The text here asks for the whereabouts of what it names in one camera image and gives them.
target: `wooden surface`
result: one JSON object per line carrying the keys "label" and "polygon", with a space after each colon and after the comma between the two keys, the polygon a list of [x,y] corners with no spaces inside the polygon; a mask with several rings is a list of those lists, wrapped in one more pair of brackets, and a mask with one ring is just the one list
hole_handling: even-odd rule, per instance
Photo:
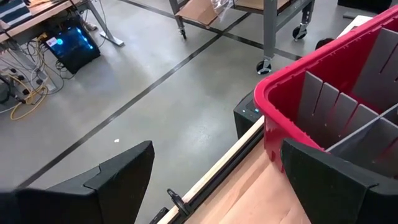
{"label": "wooden surface", "polygon": [[[264,117],[183,197],[189,201],[264,124]],[[159,223],[170,223],[173,207]],[[216,223],[310,223],[286,176],[270,162],[261,141],[186,221]]]}
{"label": "wooden surface", "polygon": [[[72,1],[73,1],[73,3],[77,4],[81,0],[72,0]],[[43,11],[46,11],[48,8],[52,7],[54,4],[56,4],[56,3],[43,2],[42,4],[37,4],[36,6],[31,7],[30,12],[32,13],[32,15],[37,15]],[[55,6],[54,8],[52,8],[44,13],[41,13],[38,16],[33,17],[32,19],[24,22],[23,24],[10,29],[7,33],[11,37],[15,36],[17,34],[20,34],[21,32],[27,30],[28,28],[31,28],[34,25],[37,25],[40,22],[42,22],[54,15],[57,15],[59,12],[62,12],[63,10],[69,8],[70,6],[72,6],[72,3],[70,1],[64,1],[63,3],[59,4],[58,6]],[[8,39],[8,36],[6,34],[0,34],[0,43],[7,39]]]}
{"label": "wooden surface", "polygon": [[[289,0],[278,0],[278,9],[288,3]],[[251,9],[264,10],[264,0],[236,0],[236,6],[248,7]]]}

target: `gray metal frame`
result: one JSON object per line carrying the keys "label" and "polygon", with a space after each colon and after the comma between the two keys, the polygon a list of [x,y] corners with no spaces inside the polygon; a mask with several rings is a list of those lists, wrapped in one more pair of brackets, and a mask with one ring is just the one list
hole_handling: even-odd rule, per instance
{"label": "gray metal frame", "polygon": [[[169,0],[170,5],[172,7],[174,15],[178,13],[182,6],[184,6],[187,1],[183,1],[178,3],[177,0]],[[241,11],[253,12],[258,14],[263,14],[264,18],[264,64],[262,70],[258,71],[262,72],[270,72],[271,69],[269,65],[271,64],[271,59],[274,57],[275,52],[275,43],[276,43],[276,32],[280,30],[288,21],[290,21],[294,16],[296,16],[300,11],[302,11],[302,21],[300,23],[299,32],[297,37],[307,34],[307,26],[311,22],[313,6],[315,4],[315,0],[291,0],[292,4],[287,6],[283,11],[278,13],[277,11],[277,0],[264,0],[264,10],[261,12],[257,9],[250,9],[246,7],[234,6],[233,8]],[[183,20],[181,16],[175,16],[175,20],[177,21],[178,28],[180,29],[181,34],[185,38],[185,28],[183,24]]]}
{"label": "gray metal frame", "polygon": [[[107,25],[105,22],[102,20],[99,12],[96,10],[95,6],[90,0],[83,1],[82,3],[79,3],[76,5],[78,7],[79,11],[84,11],[84,10],[90,10],[93,15],[95,16],[95,19],[98,21],[99,25],[101,28],[104,30],[100,33],[102,37],[105,39],[109,40],[110,42],[114,43],[118,47],[121,47],[124,45],[124,42],[119,40],[118,38],[114,37],[112,33],[109,31]],[[13,40],[6,40],[5,42],[0,44],[0,49],[6,50],[6,49],[11,49],[19,58],[19,60],[27,65],[29,68],[32,70],[36,69],[35,64],[25,55],[20,51],[20,45],[28,43],[28,41],[34,39],[41,33],[45,32],[42,26],[40,24],[37,24],[33,27],[30,27],[21,33],[13,36],[13,40],[16,41],[16,43]],[[54,75],[51,74],[46,74],[40,70],[37,71],[37,76],[42,79],[43,81],[47,81],[47,88],[49,89],[49,92],[56,91],[58,89],[57,84],[53,82],[53,80],[56,80],[56,77],[52,77]]]}

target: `cart wheel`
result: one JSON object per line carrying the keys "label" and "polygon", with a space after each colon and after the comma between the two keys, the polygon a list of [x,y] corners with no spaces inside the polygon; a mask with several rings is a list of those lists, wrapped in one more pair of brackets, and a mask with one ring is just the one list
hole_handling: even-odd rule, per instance
{"label": "cart wheel", "polygon": [[184,40],[186,40],[187,35],[185,34],[185,29],[182,29],[180,32],[181,32],[182,38],[184,38]]}
{"label": "cart wheel", "polygon": [[304,32],[302,34],[300,34],[300,36],[299,36],[299,32],[300,32],[300,26],[294,28],[292,35],[295,40],[303,39],[307,34],[307,29],[305,29]]}
{"label": "cart wheel", "polygon": [[332,41],[334,41],[333,38],[325,38],[325,39],[319,40],[317,43],[317,46],[315,47],[315,50],[318,50],[319,48],[323,47],[326,44],[329,44]]}
{"label": "cart wheel", "polygon": [[257,70],[257,74],[259,74],[259,75],[268,74],[271,72],[271,64],[269,64],[267,66],[267,68],[264,68],[264,61],[261,61],[257,64],[256,70]]}

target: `concrete floor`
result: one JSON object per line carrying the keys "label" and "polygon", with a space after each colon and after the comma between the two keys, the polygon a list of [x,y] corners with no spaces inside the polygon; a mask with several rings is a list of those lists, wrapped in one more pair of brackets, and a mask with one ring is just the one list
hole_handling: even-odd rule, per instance
{"label": "concrete floor", "polygon": [[[171,12],[168,0],[135,1]],[[291,35],[300,22],[301,14],[296,16],[278,32],[277,48],[303,56],[318,40],[337,37],[350,23],[342,15],[354,10],[336,2],[316,1],[308,35],[299,42]],[[183,41],[169,17],[118,0],[103,4],[110,30],[126,45],[105,42],[100,58],[28,118],[11,121],[9,114],[0,114],[0,187],[23,183],[66,149],[73,152],[31,187],[53,186],[152,140],[154,168],[137,219],[148,223],[162,207],[172,206],[167,188],[184,195],[236,142],[233,108],[264,78],[255,70],[262,50],[227,37],[215,39],[215,33],[188,24]],[[243,14],[230,9],[212,27],[223,30]],[[95,21],[92,15],[89,21]],[[230,33],[261,43],[262,17],[251,14]],[[98,33],[94,36],[102,43]],[[198,49],[203,51],[186,59]],[[272,68],[292,62],[276,55]],[[116,118],[106,120],[112,114]]]}

